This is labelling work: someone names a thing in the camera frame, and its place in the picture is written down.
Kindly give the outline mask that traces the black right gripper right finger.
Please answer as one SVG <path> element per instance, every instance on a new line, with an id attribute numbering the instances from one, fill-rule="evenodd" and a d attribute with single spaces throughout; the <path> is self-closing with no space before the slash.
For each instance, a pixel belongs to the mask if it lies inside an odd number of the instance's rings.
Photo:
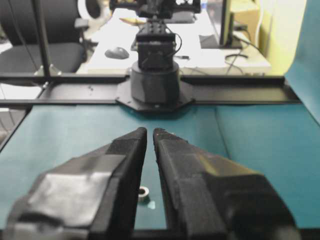
<path id="1" fill-rule="evenodd" d="M 298 240 L 300 231 L 261 173 L 157 128 L 153 144 L 166 224 L 189 240 Z"/>

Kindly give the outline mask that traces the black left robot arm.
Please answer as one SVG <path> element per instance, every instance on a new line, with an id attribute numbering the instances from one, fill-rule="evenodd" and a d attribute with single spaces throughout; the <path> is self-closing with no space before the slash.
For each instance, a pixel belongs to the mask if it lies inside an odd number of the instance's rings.
<path id="1" fill-rule="evenodd" d="M 181 81 L 180 67 L 174 61 L 179 51 L 176 34 L 165 19 L 177 12 L 201 11 L 201 2 L 187 0 L 135 0 L 109 2 L 111 10 L 133 10 L 146 18 L 135 36 L 138 60 L 131 66 L 128 79 L 117 86 L 116 102 L 139 112 L 172 112 L 194 102 L 192 85 Z"/>

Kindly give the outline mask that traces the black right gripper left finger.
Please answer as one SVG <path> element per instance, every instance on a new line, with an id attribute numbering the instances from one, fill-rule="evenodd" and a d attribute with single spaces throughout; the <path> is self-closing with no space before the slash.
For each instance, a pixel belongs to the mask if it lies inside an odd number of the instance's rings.
<path id="1" fill-rule="evenodd" d="M 7 240 L 108 240 L 134 229 L 147 149 L 139 127 L 41 173 L 11 208 Z"/>

